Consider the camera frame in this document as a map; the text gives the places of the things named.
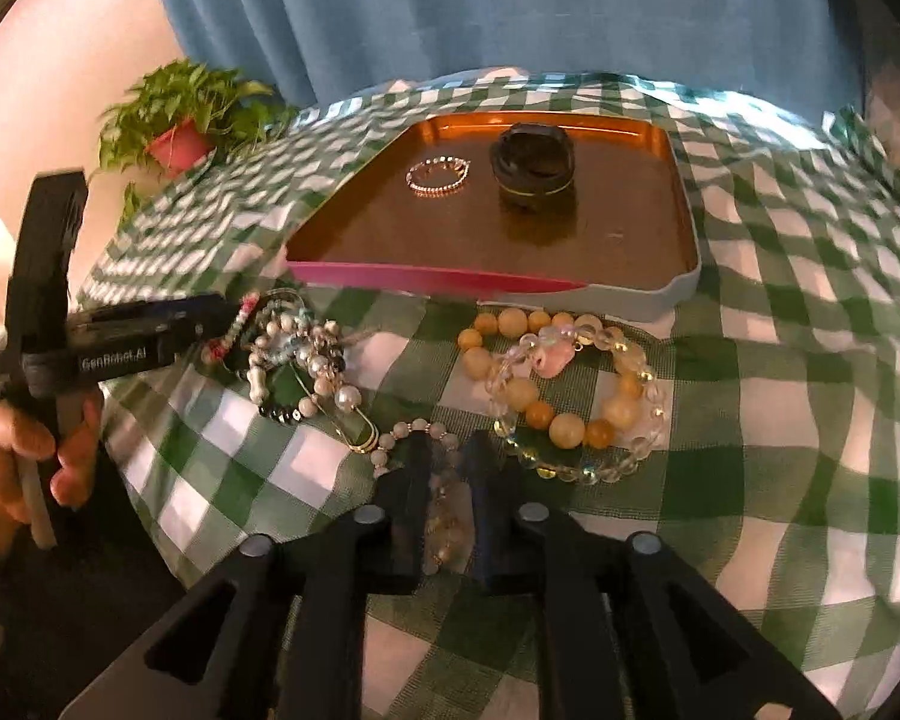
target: tablecloth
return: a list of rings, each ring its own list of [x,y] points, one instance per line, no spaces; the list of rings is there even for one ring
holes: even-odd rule
[[[744,95],[609,74],[353,98],[305,111],[248,159],[178,180],[119,230],[82,300],[238,298],[285,284],[282,245],[336,187],[412,122],[474,109],[663,127],[701,235],[696,295],[657,322],[623,325],[667,394],[660,445],[615,485],[528,471],[533,492],[599,533],[659,533],[845,716],[866,716],[900,676],[900,174],[852,112],[813,128]],[[307,293],[317,312],[373,331],[348,352],[347,373],[379,425],[424,416],[466,437],[490,424],[454,343],[474,304]],[[549,401],[589,413],[606,357],[578,355]],[[188,583],[245,533],[302,536],[370,496],[367,458],[326,424],[261,418],[245,383],[196,354],[109,391],[111,455]],[[365,712],[535,716],[532,641],[526,599],[482,599],[458,574],[427,579],[413,598],[374,597]]]

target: hand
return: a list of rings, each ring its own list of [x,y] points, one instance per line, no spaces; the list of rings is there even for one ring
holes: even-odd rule
[[[93,491],[103,394],[94,388],[83,399],[83,421],[56,445],[44,425],[0,402],[0,505],[17,522],[29,522],[14,455],[43,461],[56,456],[61,469],[50,479],[60,506],[78,509]]]

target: potted plant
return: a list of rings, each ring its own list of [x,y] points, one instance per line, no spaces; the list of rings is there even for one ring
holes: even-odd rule
[[[103,112],[101,170],[156,166],[173,177],[214,148],[252,151],[282,134],[298,112],[260,100],[273,94],[238,70],[212,70],[189,59],[170,62],[127,89],[128,100]],[[130,183],[124,216],[139,205]]]

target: red flower pot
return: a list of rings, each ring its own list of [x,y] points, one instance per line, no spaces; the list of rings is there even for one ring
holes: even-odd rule
[[[173,129],[168,129],[146,147],[146,152],[165,167],[170,175],[180,175],[189,170],[210,151],[213,151],[213,146],[197,131],[193,119],[186,119]]]

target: tray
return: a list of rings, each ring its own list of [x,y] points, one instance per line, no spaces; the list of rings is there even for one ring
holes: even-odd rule
[[[576,154],[576,209],[542,217],[499,199],[490,145],[518,122],[563,127]],[[456,193],[419,197],[407,170],[471,161]],[[290,237],[308,283],[598,312],[648,322],[692,295],[693,217],[673,149],[653,124],[549,111],[447,114],[413,124]]]

